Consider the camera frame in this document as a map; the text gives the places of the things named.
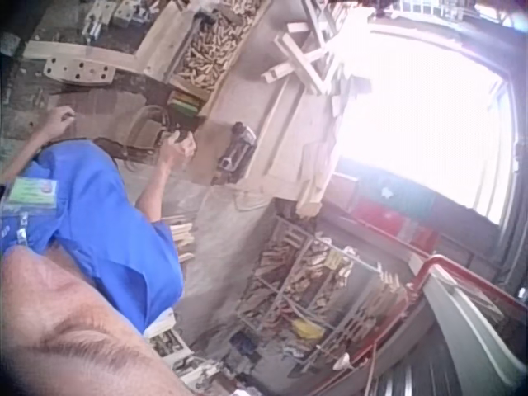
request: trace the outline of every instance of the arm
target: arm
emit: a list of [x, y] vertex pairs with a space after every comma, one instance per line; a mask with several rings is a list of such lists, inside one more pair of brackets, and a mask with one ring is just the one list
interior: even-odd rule
[[40, 148], [50, 140], [59, 137], [75, 121], [71, 107], [57, 107], [49, 112], [45, 123], [24, 143], [22, 150], [14, 157], [0, 175], [0, 184], [12, 182]]
[[145, 215], [150, 223], [162, 218], [163, 192], [172, 167], [181, 166], [192, 157], [196, 150], [192, 134], [180, 143], [175, 143], [174, 140], [175, 138], [170, 137], [163, 142], [153, 175], [135, 203], [135, 207]]

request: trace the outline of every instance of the red metal frame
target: red metal frame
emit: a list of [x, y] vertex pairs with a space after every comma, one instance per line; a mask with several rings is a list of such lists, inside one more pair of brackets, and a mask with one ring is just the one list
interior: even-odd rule
[[[499, 289], [495, 285], [491, 284], [489, 281], [485, 280], [483, 277], [474, 274], [467, 268], [464, 268], [457, 262], [453, 262], [447, 257], [441, 255], [434, 255], [427, 258], [424, 262], [420, 271], [412, 280], [412, 283], [408, 286], [409, 291], [414, 293], [419, 293], [422, 291], [423, 286], [425, 285], [429, 275], [431, 274], [431, 269], [433, 266], [441, 266], [444, 270], [449, 272], [453, 276], [468, 281], [469, 283], [477, 286], [489, 297], [502, 301], [504, 304], [508, 305], [510, 308], [513, 308], [517, 314], [527, 315], [528, 308], [511, 297], [504, 290]], [[412, 304], [414, 299], [409, 299], [408, 297], [399, 303], [397, 303], [391, 310], [389, 316], [384, 320], [384, 322], [379, 326], [378, 330], [372, 333], [367, 337], [361, 349], [354, 354], [351, 358], [351, 364], [354, 365], [359, 362], [361, 359], [365, 358], [369, 352], [373, 350], [374, 345], [381, 345], [381, 342], [386, 338], [387, 334], [394, 328], [394, 326], [399, 322], [401, 318], [405, 315], [409, 306]], [[320, 392], [330, 389], [331, 387], [339, 384], [344, 379], [349, 377], [352, 374], [352, 371], [338, 373], [334, 375], [331, 379], [324, 381], [320, 386], [318, 386], [314, 391], [312, 391], [308, 396], [315, 396]]]

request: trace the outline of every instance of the blue shirt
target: blue shirt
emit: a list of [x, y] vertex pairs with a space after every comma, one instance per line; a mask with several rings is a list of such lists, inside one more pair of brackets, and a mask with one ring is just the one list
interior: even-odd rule
[[[108, 301], [143, 333], [182, 295], [183, 276], [167, 225], [128, 201], [110, 157], [87, 140], [43, 150], [21, 174], [58, 181], [57, 210], [31, 215], [27, 241], [42, 254], [54, 240]], [[2, 254], [17, 244], [18, 216], [2, 214]]]

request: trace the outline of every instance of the person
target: person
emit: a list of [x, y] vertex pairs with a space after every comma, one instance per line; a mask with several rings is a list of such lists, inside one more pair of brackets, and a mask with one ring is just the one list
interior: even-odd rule
[[7, 186], [17, 175], [57, 181], [51, 213], [30, 208], [22, 223], [2, 212], [2, 364], [29, 394], [188, 395], [141, 334], [182, 294], [161, 204], [194, 140], [163, 142], [133, 207], [95, 144], [64, 141], [35, 156], [74, 121], [71, 108], [52, 110], [0, 178]]

